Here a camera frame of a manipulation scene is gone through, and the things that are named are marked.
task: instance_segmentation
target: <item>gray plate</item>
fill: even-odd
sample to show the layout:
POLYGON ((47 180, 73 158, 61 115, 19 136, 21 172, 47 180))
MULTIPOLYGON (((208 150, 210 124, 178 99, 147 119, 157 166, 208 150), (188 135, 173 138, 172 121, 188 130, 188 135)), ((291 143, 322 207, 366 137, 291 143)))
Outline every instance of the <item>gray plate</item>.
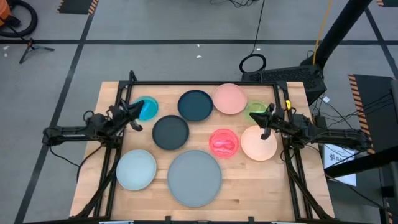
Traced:
POLYGON ((213 201, 220 191, 221 169, 209 154, 192 150, 174 159, 167 174, 167 185, 174 199, 188 207, 213 201))

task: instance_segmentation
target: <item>blue bowl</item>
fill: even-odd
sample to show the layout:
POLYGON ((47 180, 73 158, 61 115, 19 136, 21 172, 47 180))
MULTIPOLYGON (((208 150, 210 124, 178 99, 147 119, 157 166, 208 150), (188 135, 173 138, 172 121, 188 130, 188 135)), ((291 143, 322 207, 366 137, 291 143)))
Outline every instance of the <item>blue bowl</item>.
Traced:
POLYGON ((142 96, 134 101, 137 103, 138 101, 144 100, 144 106, 142 107, 141 113, 139 114, 138 120, 140 121, 148 121, 154 118, 159 110, 159 104, 155 100, 155 98, 151 96, 142 96))

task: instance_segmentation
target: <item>gray floor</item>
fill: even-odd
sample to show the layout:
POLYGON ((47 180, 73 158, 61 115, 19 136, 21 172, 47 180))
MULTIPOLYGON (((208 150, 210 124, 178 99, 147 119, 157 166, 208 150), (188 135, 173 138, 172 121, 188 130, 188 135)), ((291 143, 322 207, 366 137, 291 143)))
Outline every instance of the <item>gray floor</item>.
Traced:
MULTIPOLYGON (((39 40, 78 40, 87 20, 85 15, 56 14, 59 2, 27 0, 39 14, 32 37, 39 40)), ((346 1, 334 1, 325 33, 346 1)), ((212 6, 207 0, 101 0, 88 40, 176 40, 253 39, 260 2, 235 9, 226 3, 212 6)), ((327 1, 266 0, 259 39, 315 40, 327 1)), ((398 9, 370 10, 386 40, 398 40, 398 9)), ((345 40, 377 40, 366 16, 345 40)), ((76 45, 49 45, 55 52, 36 52, 23 65, 23 45, 0 44, 0 222, 13 223, 41 148, 42 130, 48 126, 67 77, 76 45)), ((298 65, 313 45, 258 45, 267 58, 267 68, 298 65)), ((95 107, 100 83, 127 79, 133 69, 140 80, 239 80, 238 64, 252 45, 85 45, 59 125, 81 125, 84 111, 95 107)), ((398 46, 389 46, 398 58, 398 46)), ((245 64, 255 69, 259 62, 245 64)), ((347 74, 393 77, 379 45, 341 45, 330 57, 325 70, 326 96, 341 112, 355 110, 347 74)), ((322 111, 335 112, 327 105, 322 111)), ((358 128, 358 120, 350 124, 358 128)), ((337 128, 346 128, 344 124, 337 128)), ((85 144, 63 144, 54 151, 80 162, 85 144)), ((39 177, 25 222, 66 218, 76 187, 76 169, 49 154, 39 177)), ((377 223, 378 209, 333 197, 336 216, 342 220, 377 223)))

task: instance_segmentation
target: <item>light blue plate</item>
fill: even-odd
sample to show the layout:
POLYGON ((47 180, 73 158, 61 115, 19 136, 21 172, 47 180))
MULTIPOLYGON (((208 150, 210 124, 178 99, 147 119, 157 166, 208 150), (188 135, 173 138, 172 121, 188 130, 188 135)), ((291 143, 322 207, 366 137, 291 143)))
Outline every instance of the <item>light blue plate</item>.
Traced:
POLYGON ((116 178, 123 188, 141 190, 147 187, 156 175, 156 161, 151 153, 137 149, 126 153, 116 168, 116 178))
POLYGON ((159 104, 157 103, 155 98, 151 96, 142 96, 134 100, 134 103, 137 103, 140 100, 144 100, 144 106, 142 107, 138 120, 148 121, 154 118, 157 114, 157 111, 159 110, 159 104))

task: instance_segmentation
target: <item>yellow cable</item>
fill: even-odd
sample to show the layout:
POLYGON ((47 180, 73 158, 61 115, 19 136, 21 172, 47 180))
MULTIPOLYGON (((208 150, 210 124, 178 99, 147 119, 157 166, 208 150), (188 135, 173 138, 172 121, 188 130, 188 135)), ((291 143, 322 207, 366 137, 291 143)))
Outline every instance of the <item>yellow cable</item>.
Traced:
POLYGON ((321 29, 319 30, 319 33, 318 33, 318 40, 315 43, 315 50, 313 51, 313 58, 312 58, 312 64, 313 65, 315 65, 315 57, 317 56, 318 43, 319 43, 319 40, 321 39, 321 36, 322 36, 323 26, 325 26, 326 19, 329 16, 329 12, 330 12, 330 9, 331 9, 331 3, 332 2, 333 2, 333 0, 329 0, 328 10, 326 10, 325 17, 323 18, 323 21, 322 21, 321 29))

